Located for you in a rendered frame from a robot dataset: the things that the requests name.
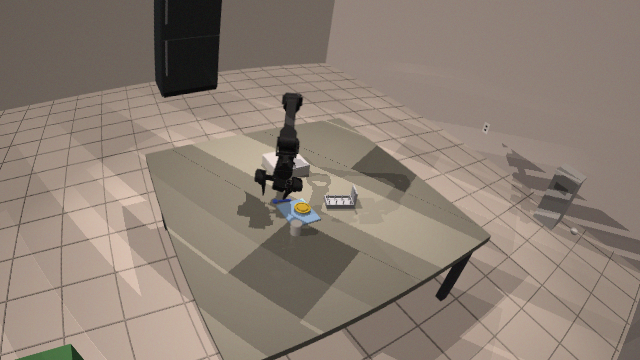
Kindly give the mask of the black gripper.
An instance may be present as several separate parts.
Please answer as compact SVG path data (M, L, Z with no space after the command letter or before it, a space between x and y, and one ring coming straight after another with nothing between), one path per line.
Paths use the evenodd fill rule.
M275 168L273 171L273 175L276 172L276 167L277 164L275 164ZM273 181L273 175L268 175L266 174L267 170L263 170L263 169L256 169L255 171L255 177L254 177L254 181L258 182L258 184L260 184L262 186L262 194L264 196L265 193L265 187L266 187L266 180L270 180ZM272 180L273 179L273 180ZM283 199L284 200L291 192L301 192L302 188L303 188L303 183L302 183L302 179L301 178L296 178L296 177L292 177L292 179L289 181L292 182L291 188L290 190L287 190L284 192L283 195Z

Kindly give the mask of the beige short cylinder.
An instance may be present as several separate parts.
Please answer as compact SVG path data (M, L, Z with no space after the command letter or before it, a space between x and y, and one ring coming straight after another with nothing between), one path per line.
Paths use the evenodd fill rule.
M290 223L290 233L292 236L299 236L301 234L302 223L299 220L293 220Z

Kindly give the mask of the light blue flat square mat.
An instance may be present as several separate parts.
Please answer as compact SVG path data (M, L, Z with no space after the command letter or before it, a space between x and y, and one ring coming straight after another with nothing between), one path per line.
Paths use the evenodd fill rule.
M321 220L321 218L314 212L314 210L311 208L310 212L305 213L305 214L301 214L295 211L294 206L295 204L299 203L299 202L305 202L305 200L302 199L298 199L295 201L291 201L291 202L287 202L284 204L280 204L277 205L278 210L280 211L280 213L283 215L283 217L289 222L291 223L291 221L293 220L299 220L302 225L307 225L316 221Z

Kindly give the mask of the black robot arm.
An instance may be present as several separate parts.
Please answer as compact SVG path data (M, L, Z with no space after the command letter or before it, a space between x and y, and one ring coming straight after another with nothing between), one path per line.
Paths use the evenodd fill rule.
M293 165L295 164L293 160L299 153L299 139L296 138L297 132L294 129L294 121L302 103L303 97L299 93L289 92L282 95L282 104L286 111L285 124L277 140L277 167L273 175L274 180L272 179L273 190L279 192L290 190L292 185L289 178L292 176Z

